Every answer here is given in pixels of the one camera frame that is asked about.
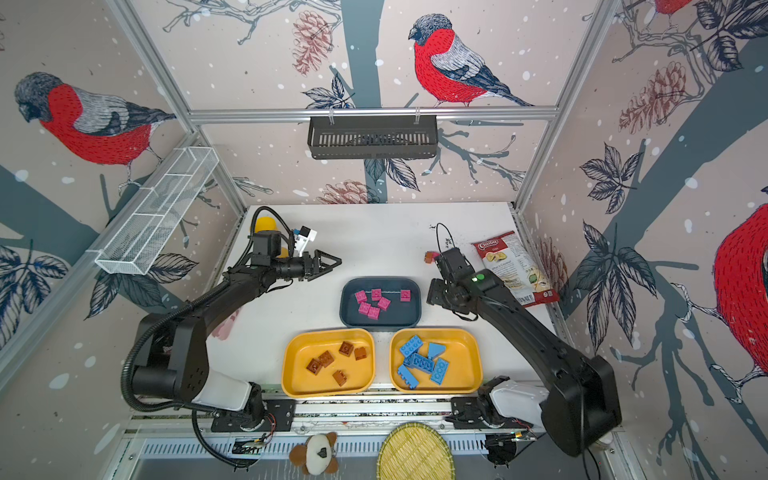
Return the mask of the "blue sloped lego brick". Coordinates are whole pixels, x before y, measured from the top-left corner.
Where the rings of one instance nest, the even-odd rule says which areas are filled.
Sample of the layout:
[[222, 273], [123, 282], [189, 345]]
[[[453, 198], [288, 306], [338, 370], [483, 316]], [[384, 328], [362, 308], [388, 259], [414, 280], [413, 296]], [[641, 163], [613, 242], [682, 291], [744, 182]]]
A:
[[444, 344], [430, 342], [427, 346], [427, 358], [430, 361], [434, 361], [435, 359], [440, 357], [445, 351], [446, 351], [446, 346]]

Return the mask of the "small pink lego brick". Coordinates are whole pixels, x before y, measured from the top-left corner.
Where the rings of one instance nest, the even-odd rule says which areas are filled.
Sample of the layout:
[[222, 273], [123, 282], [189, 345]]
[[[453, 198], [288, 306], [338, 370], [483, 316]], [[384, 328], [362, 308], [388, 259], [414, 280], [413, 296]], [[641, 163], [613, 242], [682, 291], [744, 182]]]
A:
[[381, 312], [381, 309], [379, 307], [370, 306], [368, 311], [367, 311], [367, 313], [366, 313], [366, 316], [369, 319], [378, 320], [379, 317], [380, 317], [380, 312]]

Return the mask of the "large blue lego brick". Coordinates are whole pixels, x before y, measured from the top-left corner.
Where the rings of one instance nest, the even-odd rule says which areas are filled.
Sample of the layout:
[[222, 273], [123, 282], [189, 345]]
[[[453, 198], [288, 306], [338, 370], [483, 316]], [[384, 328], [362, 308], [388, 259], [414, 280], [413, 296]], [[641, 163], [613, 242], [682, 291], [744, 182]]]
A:
[[418, 335], [414, 335], [400, 347], [400, 352], [405, 358], [408, 358], [417, 353], [422, 345], [423, 340]]

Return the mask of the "blue lego brick group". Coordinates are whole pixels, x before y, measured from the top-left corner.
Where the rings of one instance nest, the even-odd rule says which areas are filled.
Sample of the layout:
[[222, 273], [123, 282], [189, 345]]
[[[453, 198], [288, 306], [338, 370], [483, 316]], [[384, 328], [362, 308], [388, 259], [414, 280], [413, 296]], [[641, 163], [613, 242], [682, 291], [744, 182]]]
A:
[[441, 385], [445, 379], [448, 367], [450, 363], [442, 358], [437, 358], [434, 362], [434, 366], [430, 375], [430, 380], [436, 384]]

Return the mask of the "brown lego brick front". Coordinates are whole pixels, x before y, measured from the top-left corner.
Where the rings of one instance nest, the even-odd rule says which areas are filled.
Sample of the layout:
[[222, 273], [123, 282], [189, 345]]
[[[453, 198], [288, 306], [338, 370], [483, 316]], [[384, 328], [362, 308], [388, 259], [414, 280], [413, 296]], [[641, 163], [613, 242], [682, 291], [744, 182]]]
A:
[[323, 367], [328, 367], [334, 362], [335, 358], [328, 350], [326, 350], [318, 356], [318, 360], [322, 363]]

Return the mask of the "blue long lego brick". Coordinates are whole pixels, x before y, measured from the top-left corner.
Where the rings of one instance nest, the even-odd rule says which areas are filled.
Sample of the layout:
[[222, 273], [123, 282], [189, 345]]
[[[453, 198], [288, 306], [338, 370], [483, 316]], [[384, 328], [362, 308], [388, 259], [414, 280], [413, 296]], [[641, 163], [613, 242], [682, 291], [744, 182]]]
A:
[[405, 365], [398, 367], [397, 374], [409, 390], [414, 390], [419, 386], [419, 381]]

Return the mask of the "brown lego brick group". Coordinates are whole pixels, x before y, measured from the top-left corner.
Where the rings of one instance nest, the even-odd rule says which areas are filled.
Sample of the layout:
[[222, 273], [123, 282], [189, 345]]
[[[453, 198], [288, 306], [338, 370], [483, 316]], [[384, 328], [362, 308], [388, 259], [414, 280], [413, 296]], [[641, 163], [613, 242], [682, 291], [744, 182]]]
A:
[[335, 371], [332, 377], [339, 386], [344, 386], [348, 381], [347, 375], [342, 370]]

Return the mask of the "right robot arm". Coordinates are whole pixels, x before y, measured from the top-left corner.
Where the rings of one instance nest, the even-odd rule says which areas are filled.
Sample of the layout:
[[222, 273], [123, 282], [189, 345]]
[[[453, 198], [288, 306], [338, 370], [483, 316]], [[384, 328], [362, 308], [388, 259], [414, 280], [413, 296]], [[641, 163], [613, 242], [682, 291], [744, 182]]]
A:
[[533, 367], [548, 391], [540, 403], [543, 427], [565, 454], [577, 457], [622, 423], [612, 366], [589, 358], [547, 329], [488, 269], [475, 271], [459, 248], [436, 257], [427, 303], [467, 320], [483, 319]]

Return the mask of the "snack package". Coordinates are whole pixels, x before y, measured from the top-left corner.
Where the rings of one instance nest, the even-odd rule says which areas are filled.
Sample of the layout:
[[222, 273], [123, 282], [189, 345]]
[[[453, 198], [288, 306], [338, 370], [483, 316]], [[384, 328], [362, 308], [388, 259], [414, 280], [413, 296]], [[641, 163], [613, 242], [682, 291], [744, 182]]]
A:
[[549, 277], [538, 267], [516, 232], [475, 242], [473, 247], [483, 265], [501, 279], [521, 305], [528, 307], [559, 300]]

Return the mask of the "dark teal tray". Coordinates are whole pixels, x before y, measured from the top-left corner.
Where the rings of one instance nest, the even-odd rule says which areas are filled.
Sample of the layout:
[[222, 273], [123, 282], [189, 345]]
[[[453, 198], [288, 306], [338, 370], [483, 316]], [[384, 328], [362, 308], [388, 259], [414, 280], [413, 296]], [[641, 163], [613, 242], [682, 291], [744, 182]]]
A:
[[339, 317], [349, 328], [397, 331], [415, 326], [421, 315], [421, 290], [407, 277], [358, 277], [341, 292]]

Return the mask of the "right yellow tray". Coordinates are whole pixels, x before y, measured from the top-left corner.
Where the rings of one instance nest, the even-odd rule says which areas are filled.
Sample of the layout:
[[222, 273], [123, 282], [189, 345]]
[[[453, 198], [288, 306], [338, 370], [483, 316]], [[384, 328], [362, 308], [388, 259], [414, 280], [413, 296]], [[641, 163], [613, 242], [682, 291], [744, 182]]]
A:
[[[431, 374], [412, 368], [408, 369], [419, 381], [416, 389], [409, 390], [399, 378], [397, 369], [406, 359], [401, 354], [400, 347], [414, 335], [418, 335], [423, 340], [423, 345], [417, 353], [424, 357], [427, 357], [427, 346], [430, 342], [446, 346], [446, 351], [438, 357], [450, 363], [441, 385], [436, 385], [430, 380]], [[483, 380], [477, 341], [468, 331], [459, 328], [431, 327], [398, 331], [390, 340], [389, 373], [397, 390], [412, 394], [469, 394], [475, 392]]]

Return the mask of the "yellow plastic goblet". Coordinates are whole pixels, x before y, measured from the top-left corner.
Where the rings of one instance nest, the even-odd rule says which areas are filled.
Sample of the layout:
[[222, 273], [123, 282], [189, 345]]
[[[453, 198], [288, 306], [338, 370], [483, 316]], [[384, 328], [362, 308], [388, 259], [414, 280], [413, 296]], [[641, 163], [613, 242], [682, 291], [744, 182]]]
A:
[[277, 221], [271, 216], [259, 216], [253, 227], [253, 232], [277, 231]]

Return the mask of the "pink tongs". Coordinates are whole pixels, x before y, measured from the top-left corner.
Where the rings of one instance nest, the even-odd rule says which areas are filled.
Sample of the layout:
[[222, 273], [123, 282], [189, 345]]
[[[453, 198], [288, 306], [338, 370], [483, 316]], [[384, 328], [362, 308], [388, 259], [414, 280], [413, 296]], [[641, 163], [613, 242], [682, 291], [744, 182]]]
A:
[[231, 334], [231, 331], [235, 325], [235, 322], [239, 314], [240, 314], [240, 310], [237, 309], [226, 320], [224, 320], [212, 331], [211, 336], [220, 341], [227, 340]]

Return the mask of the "woven bamboo plate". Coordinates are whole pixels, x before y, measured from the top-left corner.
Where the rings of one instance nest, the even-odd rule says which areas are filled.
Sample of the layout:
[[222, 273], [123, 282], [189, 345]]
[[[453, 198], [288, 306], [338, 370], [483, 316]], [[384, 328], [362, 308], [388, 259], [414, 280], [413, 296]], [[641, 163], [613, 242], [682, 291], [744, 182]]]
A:
[[376, 465], [379, 480], [453, 480], [455, 464], [446, 440], [417, 422], [395, 428], [384, 440]]

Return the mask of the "plush toy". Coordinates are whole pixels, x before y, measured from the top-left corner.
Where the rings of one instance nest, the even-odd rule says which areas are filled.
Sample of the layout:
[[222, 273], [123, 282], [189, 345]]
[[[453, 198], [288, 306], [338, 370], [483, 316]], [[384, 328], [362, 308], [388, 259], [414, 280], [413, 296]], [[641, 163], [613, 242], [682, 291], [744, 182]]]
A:
[[339, 470], [335, 456], [337, 438], [335, 432], [313, 435], [290, 451], [289, 461], [305, 475], [335, 474]]

